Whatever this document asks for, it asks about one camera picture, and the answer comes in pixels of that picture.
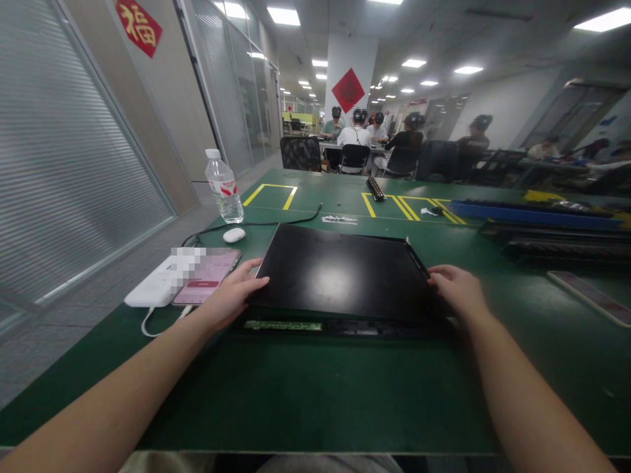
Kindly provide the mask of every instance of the bottle cap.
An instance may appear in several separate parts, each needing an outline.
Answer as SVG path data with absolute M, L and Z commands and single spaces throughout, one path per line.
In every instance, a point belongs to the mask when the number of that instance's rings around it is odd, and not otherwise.
M 206 150 L 206 157 L 208 159 L 221 159 L 222 158 L 222 154 L 219 150 L 216 149 L 207 149 Z

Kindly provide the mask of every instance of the ceiling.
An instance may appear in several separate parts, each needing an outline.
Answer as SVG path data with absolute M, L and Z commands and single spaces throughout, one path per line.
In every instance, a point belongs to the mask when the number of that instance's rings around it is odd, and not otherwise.
M 381 95 L 401 95 L 431 79 L 459 85 L 512 76 L 566 62 L 631 69 L 631 25 L 595 34 L 573 26 L 624 4 L 602 0 L 404 0 L 400 6 L 367 0 L 250 0 L 275 37 L 281 87 L 294 96 L 325 97 L 324 73 L 312 59 L 326 59 L 329 34 L 378 37 L 373 85 L 383 76 L 399 77 L 384 85 Z M 276 25 L 267 7 L 296 9 L 301 26 Z M 531 16 L 530 21 L 468 14 L 485 9 Z M 419 69 L 403 68 L 408 58 L 426 60 Z M 472 76 L 455 74 L 463 65 L 484 70 Z M 311 91 L 298 80 L 308 80 Z

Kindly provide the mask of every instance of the smartphone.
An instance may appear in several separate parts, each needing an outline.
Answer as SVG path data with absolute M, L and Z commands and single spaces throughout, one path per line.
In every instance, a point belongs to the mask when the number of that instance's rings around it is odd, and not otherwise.
M 624 328 L 631 328 L 631 310 L 580 277 L 565 271 L 548 271 L 548 277 Z
M 230 248 L 214 248 L 206 256 L 189 283 L 173 300 L 173 305 L 200 305 L 208 299 L 237 265 L 241 252 Z

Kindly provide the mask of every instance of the green workbench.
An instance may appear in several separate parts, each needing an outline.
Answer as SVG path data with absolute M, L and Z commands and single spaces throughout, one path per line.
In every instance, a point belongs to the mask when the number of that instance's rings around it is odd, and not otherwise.
M 451 263 L 472 271 L 484 283 L 496 316 L 603 450 L 611 456 L 631 455 L 631 330 L 572 297 L 544 271 L 504 260 L 494 244 L 477 234 L 481 221 L 421 214 L 421 208 L 455 198 L 518 202 L 523 192 L 378 181 L 389 196 L 386 202 L 367 198 L 362 177 L 275 169 L 243 195 L 245 221 L 305 218 L 322 202 L 321 215 L 349 215 L 358 224 L 324 223 L 319 216 L 302 225 L 409 237 L 427 267 Z M 274 230 L 246 227 L 246 238 L 233 247 L 244 259 L 263 256 Z M 201 241 L 225 246 L 222 234 L 208 233 Z M 631 304 L 628 278 L 581 275 Z M 168 326 L 179 312 L 156 310 L 149 330 Z M 149 343 L 140 332 L 145 313 L 121 304 L 19 395 L 0 413 L 0 445 L 21 442 Z M 449 340 L 436 338 L 227 330 L 191 365 L 138 448 L 498 453 L 475 370 L 464 355 Z

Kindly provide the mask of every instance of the hand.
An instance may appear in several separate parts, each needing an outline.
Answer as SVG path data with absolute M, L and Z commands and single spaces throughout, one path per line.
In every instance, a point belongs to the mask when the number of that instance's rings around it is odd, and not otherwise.
M 254 274 L 250 274 L 252 268 L 259 266 L 261 261 L 263 258 L 250 259 L 240 264 L 193 314 L 203 317 L 212 330 L 228 326 L 247 307 L 246 297 L 269 282 L 269 277 L 255 279 Z
M 474 275 L 451 265 L 439 265 L 429 270 L 429 284 L 438 287 L 451 306 L 465 319 L 484 317 L 490 314 L 480 280 Z

